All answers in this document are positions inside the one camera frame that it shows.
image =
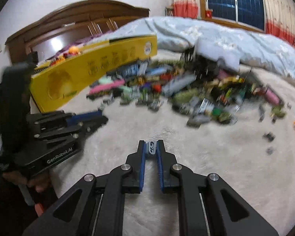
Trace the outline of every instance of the wooden headboard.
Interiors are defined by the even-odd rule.
[[[76,40],[115,31],[120,26],[149,16],[149,9],[113,0],[86,0],[66,5],[6,40],[12,63],[25,61],[38,52],[39,60],[53,56]]]

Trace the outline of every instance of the black device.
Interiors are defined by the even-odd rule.
[[[108,121],[100,110],[29,114],[33,69],[29,62],[7,67],[0,83],[0,173],[19,170],[28,179],[82,150]]]
[[[86,174],[35,220],[23,236],[121,236],[125,194],[143,189],[148,146],[109,174]],[[219,175],[198,175],[156,143],[163,193],[177,193],[181,236],[278,236],[276,230]]]

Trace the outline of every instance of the orange ball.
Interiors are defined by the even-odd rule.
[[[70,54],[77,54],[79,52],[79,48],[76,46],[71,46],[68,51]]]

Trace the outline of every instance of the bed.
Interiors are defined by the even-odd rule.
[[[103,175],[124,163],[127,155],[137,150],[139,140],[163,139],[167,151],[175,154],[178,162],[198,174],[218,173],[279,235],[286,235],[295,225],[295,87],[279,75],[295,78],[295,49],[269,35],[214,23],[145,17],[148,9],[115,1],[72,4],[9,37],[11,60],[23,61],[31,51],[38,51],[39,60],[47,59],[57,51],[50,48],[55,38],[63,40],[62,46],[57,46],[61,49],[90,33],[99,36],[88,40],[88,44],[113,37],[156,34],[162,50],[153,59],[179,59],[182,51],[202,37],[237,53],[241,62],[249,66],[242,66],[241,71],[254,67],[259,78],[291,103],[292,109],[276,124],[271,123],[269,116],[259,123],[258,109],[248,107],[238,112],[239,120],[234,126],[210,123],[195,130],[185,127],[186,117],[174,114],[166,102],[158,113],[151,113],[134,104],[120,107],[116,101],[104,111],[108,124],[87,139],[83,153],[52,170],[58,197],[83,175]],[[73,35],[71,31],[81,34]],[[94,110],[101,100],[86,99],[88,91],[85,88],[61,109],[76,113]],[[271,144],[262,139],[269,131],[276,136]],[[266,149],[270,146],[275,151],[268,155]],[[161,194],[154,161],[147,161],[143,192],[126,196],[123,235],[179,235],[177,198]]]

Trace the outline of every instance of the purple cloth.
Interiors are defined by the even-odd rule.
[[[65,47],[63,47],[61,50],[59,50],[52,58],[55,58],[57,56],[59,56],[61,53],[67,51],[71,46],[75,46],[75,45],[79,45],[79,44],[82,44],[82,43],[86,43],[86,42],[89,42],[90,40],[93,40],[94,38],[98,38],[98,37],[101,37],[102,35],[104,34],[95,34],[95,35],[91,35],[91,36],[88,36],[88,37],[85,37],[85,38],[82,38],[80,40],[77,40]]]

